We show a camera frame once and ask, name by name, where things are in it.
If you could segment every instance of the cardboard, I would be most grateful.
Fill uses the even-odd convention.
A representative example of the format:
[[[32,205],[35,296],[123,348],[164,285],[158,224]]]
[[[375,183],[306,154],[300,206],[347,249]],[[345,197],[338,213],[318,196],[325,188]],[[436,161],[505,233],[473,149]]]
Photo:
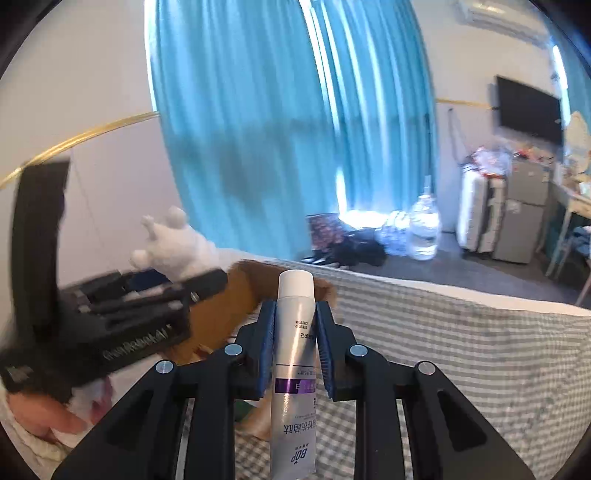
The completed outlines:
[[[228,337],[263,300],[276,300],[279,275],[287,268],[254,260],[243,260],[228,271],[226,289],[191,308],[191,338],[167,349],[165,356],[178,365],[202,358],[226,344]],[[314,279],[316,301],[327,300],[334,308],[336,289]]]

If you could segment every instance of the metal screw head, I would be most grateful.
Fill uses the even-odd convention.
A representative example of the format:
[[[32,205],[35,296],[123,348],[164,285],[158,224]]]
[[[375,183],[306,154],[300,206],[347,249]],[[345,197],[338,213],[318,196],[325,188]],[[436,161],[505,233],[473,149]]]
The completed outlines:
[[[171,310],[180,310],[183,308],[183,302],[180,300],[169,301],[168,308]]]
[[[351,355],[353,356],[365,356],[368,354],[368,349],[365,345],[358,343],[357,345],[353,345],[349,349],[349,352],[351,352]]]
[[[156,371],[159,374],[167,374],[173,369],[174,365],[169,360],[162,360],[156,364]]]
[[[424,375],[433,375],[435,373],[435,365],[431,362],[421,362],[418,365],[418,371]]]
[[[226,352],[226,355],[237,356],[242,353],[242,347],[237,343],[230,343],[223,351]]]

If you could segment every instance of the human hand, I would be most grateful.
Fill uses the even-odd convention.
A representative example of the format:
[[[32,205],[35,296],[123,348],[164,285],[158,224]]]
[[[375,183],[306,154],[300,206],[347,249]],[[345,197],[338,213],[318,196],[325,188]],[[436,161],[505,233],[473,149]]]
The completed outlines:
[[[113,387],[109,379],[103,383],[101,398],[92,401],[87,415],[95,425],[112,407]],[[49,395],[16,393],[7,395],[7,403],[14,419],[29,433],[48,442],[57,439],[52,430],[78,434],[87,429],[87,423]]]
[[[86,430],[84,420],[49,395],[11,393],[7,403],[14,419],[26,431],[48,442],[56,441],[52,430],[74,434]]]

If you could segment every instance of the tube cap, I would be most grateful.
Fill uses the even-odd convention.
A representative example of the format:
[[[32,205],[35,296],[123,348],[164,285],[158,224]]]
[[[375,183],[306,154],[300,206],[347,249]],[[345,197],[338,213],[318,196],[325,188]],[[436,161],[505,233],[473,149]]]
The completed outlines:
[[[287,270],[279,275],[277,299],[306,297],[314,300],[314,277],[306,270]]]

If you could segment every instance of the white plush toy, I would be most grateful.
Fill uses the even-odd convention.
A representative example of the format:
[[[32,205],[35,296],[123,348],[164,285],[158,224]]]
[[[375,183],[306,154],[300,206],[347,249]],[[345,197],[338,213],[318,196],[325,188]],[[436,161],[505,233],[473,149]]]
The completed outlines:
[[[154,222],[150,216],[143,217],[142,224],[148,231],[148,245],[145,250],[132,253],[131,264],[135,268],[153,268],[173,282],[219,268],[215,244],[187,223],[187,214],[180,208],[170,207],[165,225]]]

